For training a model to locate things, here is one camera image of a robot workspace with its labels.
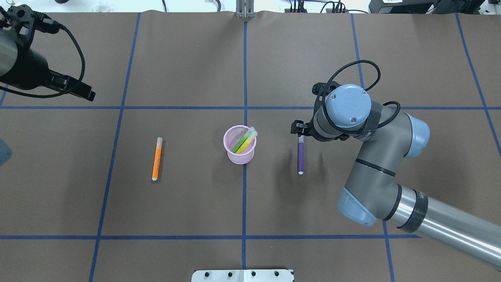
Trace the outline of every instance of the metal stand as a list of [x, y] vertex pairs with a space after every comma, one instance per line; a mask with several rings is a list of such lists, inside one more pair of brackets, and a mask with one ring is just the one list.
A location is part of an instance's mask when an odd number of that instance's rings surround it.
[[242, 19], [254, 18], [254, 0], [236, 0], [235, 16]]

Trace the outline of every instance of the purple marker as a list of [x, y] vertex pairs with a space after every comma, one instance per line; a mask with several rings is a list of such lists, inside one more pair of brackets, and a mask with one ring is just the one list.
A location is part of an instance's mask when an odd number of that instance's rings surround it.
[[304, 149], [305, 149], [305, 137], [304, 137], [304, 135], [301, 135], [298, 137], [298, 173], [299, 173], [299, 175], [303, 175], [303, 173], [305, 172]]

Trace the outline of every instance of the gray robot arm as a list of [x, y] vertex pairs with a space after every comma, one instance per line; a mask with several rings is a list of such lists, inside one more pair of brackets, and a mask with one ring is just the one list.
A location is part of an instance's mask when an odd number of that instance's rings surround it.
[[377, 219], [385, 220], [500, 270], [501, 227], [395, 183], [403, 158], [417, 157], [426, 146], [428, 125], [400, 113], [387, 125], [375, 128], [375, 124], [388, 120], [395, 110], [371, 100], [360, 86], [335, 82], [333, 85], [335, 89], [324, 98], [328, 118], [323, 108], [316, 106], [312, 120], [306, 126], [299, 123], [296, 126], [308, 128], [304, 135], [321, 141], [343, 134], [331, 122], [346, 131], [372, 127], [363, 133], [349, 134], [364, 143], [338, 202], [341, 213], [367, 226]]

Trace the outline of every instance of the green marker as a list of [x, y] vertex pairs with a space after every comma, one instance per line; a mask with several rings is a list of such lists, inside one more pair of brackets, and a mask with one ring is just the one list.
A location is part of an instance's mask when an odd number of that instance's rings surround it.
[[247, 132], [243, 135], [243, 137], [240, 139], [240, 141], [238, 141], [238, 143], [235, 145], [235, 147], [233, 147], [233, 149], [231, 149], [231, 152], [232, 153], [236, 153], [236, 151], [240, 148], [240, 146], [242, 146], [243, 142], [245, 142], [245, 140], [247, 140], [247, 138], [251, 135], [251, 133], [255, 130], [254, 126], [251, 126], [249, 128], [249, 130], [247, 130]]

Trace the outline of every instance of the yellow marker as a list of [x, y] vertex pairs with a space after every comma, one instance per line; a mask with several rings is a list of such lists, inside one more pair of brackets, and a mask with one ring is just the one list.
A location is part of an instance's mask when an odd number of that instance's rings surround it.
[[256, 138], [256, 136], [258, 136], [258, 132], [253, 131], [250, 134], [250, 136], [243, 142], [242, 146], [240, 146], [240, 148], [238, 148], [238, 150], [236, 151], [236, 154], [242, 154], [247, 149], [247, 147], [252, 143], [254, 138]]
[[162, 137], [157, 138], [157, 147], [155, 149], [155, 162], [153, 163], [153, 175], [151, 176], [151, 180], [157, 181], [158, 179], [158, 170], [160, 169], [160, 156], [162, 154]]

